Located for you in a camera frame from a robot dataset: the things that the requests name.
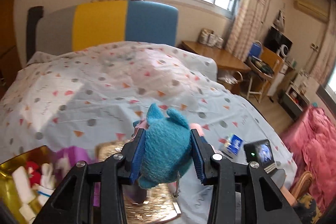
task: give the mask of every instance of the yellow headboard panel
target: yellow headboard panel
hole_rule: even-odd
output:
[[[73,18],[72,50],[125,40],[127,1],[78,5]]]

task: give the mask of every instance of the blue plush toy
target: blue plush toy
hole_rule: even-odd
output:
[[[146,128],[145,151],[141,163],[138,184],[150,189],[159,183],[170,183],[182,177],[192,163],[190,129],[188,121],[173,108],[164,117],[160,108],[152,104],[145,120],[136,121],[133,126]]]

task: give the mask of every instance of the television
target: television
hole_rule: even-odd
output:
[[[277,52],[281,45],[286,45],[288,51],[292,47],[292,42],[274,27],[271,27],[264,40],[264,46],[272,52]]]

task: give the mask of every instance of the headboard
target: headboard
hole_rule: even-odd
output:
[[[43,6],[29,9],[26,52],[53,55],[118,41],[174,46],[178,10],[138,0],[113,0],[71,6],[43,16]]]

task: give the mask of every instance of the air conditioner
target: air conditioner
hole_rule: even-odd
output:
[[[295,0],[294,8],[316,18],[319,21],[322,21],[324,23],[328,22],[328,11],[325,11],[322,8],[317,7],[316,5],[311,4],[305,0]]]

